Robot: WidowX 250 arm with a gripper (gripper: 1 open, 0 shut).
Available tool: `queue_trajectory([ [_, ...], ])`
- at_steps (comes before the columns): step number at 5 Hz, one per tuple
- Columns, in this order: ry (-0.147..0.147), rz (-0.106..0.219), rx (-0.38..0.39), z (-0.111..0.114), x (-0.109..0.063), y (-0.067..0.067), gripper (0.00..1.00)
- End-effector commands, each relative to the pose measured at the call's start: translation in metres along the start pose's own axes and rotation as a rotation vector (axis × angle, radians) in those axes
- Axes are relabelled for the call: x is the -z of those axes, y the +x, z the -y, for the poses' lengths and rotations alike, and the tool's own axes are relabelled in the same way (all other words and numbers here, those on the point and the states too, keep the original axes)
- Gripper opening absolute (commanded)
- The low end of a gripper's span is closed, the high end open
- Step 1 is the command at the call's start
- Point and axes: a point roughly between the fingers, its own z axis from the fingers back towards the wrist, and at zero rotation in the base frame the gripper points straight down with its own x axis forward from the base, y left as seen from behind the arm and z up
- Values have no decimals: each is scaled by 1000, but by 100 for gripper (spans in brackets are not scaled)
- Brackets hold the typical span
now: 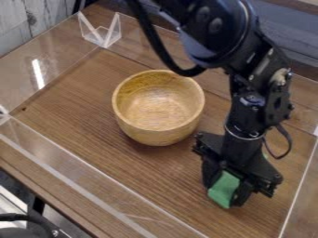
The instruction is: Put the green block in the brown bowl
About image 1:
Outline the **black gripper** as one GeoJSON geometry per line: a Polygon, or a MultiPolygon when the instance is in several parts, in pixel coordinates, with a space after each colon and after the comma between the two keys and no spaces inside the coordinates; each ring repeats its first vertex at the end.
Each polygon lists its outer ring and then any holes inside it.
{"type": "Polygon", "coordinates": [[[262,138],[239,139],[228,133],[216,135],[199,132],[192,151],[202,157],[203,186],[210,189],[220,172],[227,171],[239,179],[231,197],[231,206],[243,206],[253,193],[274,196],[283,176],[262,153],[262,138]]]}

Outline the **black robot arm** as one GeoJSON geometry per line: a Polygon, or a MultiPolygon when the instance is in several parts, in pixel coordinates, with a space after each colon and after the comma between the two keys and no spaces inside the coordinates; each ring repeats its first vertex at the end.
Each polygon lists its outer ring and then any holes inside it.
{"type": "Polygon", "coordinates": [[[192,151],[202,157],[203,186],[223,208],[242,206],[254,193],[271,197],[283,176],[269,162],[286,157],[269,148],[266,134],[291,118],[291,68],[261,30],[249,0],[151,0],[175,25],[194,66],[175,63],[140,0],[126,0],[150,45],[166,66],[182,76],[211,68],[228,75],[231,108],[222,135],[199,132],[192,151]]]}

